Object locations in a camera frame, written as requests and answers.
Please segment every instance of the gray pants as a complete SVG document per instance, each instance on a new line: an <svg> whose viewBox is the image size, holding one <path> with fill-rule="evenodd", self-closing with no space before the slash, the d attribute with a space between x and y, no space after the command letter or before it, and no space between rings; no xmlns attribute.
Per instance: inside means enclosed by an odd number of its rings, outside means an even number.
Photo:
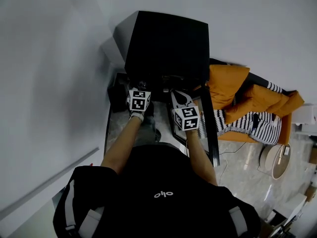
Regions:
<svg viewBox="0 0 317 238"><path fill-rule="evenodd" d="M141 145L168 145L179 150L177 147L170 143L157 142L155 140L156 127L154 117L144 117L143 123L139 129L137 138L135 139L134 146Z"/></svg>

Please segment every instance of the black t-shirt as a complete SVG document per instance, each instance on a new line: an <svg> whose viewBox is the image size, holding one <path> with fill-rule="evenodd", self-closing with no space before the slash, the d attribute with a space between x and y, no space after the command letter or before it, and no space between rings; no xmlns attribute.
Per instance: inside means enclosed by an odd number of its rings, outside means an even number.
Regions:
<svg viewBox="0 0 317 238"><path fill-rule="evenodd" d="M134 147L121 175L105 167L75 169L73 209L80 225L89 209L105 206L94 237L237 237L229 210L239 206L250 233L260 231L254 208L225 187L207 183L190 160L166 145ZM54 216L56 234L65 232L67 186Z"/></svg>

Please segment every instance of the white box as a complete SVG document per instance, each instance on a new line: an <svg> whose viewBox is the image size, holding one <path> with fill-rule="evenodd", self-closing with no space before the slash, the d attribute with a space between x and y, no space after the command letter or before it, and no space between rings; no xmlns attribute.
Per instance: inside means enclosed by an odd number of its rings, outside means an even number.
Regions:
<svg viewBox="0 0 317 238"><path fill-rule="evenodd" d="M151 92L129 90L129 109L144 112L150 104Z"/></svg>
<svg viewBox="0 0 317 238"><path fill-rule="evenodd" d="M199 109L197 106L175 109L175 122L181 130L197 129Z"/></svg>

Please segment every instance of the white cable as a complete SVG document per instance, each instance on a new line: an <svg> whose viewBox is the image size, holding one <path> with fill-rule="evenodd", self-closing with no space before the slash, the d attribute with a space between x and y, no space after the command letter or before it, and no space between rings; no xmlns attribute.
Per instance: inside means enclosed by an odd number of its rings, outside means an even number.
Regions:
<svg viewBox="0 0 317 238"><path fill-rule="evenodd" d="M219 154L219 155L229 154L229 153L230 153L230 154L236 153L236 152L238 152L245 144L246 144L246 142L244 142L243 145L241 145L241 146L239 147L239 149L236 150L235 152L225 152L225 153L221 153L221 154ZM222 175L224 174L224 172L226 171L226 169L227 169L227 167L228 167L228 161L227 161L227 159L224 159L224 160L226 161L227 165L226 165L226 167L224 168L224 170L223 170L223 172L222 172L222 174L221 174L221 176L220 176L220 181L219 181L219 185L220 185L220 186L221 186L221 177L222 177Z"/></svg>
<svg viewBox="0 0 317 238"><path fill-rule="evenodd" d="M224 174L224 172L226 171L226 169L227 169L227 167L228 167L228 161L227 161L226 159L224 159L224 160L226 161L227 165L226 165L226 167L224 168L224 170L223 170L223 172L222 172L222 174L221 174L221 176L220 176L220 181L219 181L220 186L221 186L221 177L222 177L222 175Z"/></svg>

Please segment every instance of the person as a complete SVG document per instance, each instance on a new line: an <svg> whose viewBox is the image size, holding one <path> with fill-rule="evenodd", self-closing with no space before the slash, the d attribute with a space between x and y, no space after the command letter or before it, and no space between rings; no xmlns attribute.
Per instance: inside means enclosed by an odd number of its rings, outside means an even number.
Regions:
<svg viewBox="0 0 317 238"><path fill-rule="evenodd" d="M54 215L57 236L257 237L255 209L218 186L197 131L186 137L189 158L158 142L152 103L132 112L101 166L75 169Z"/></svg>

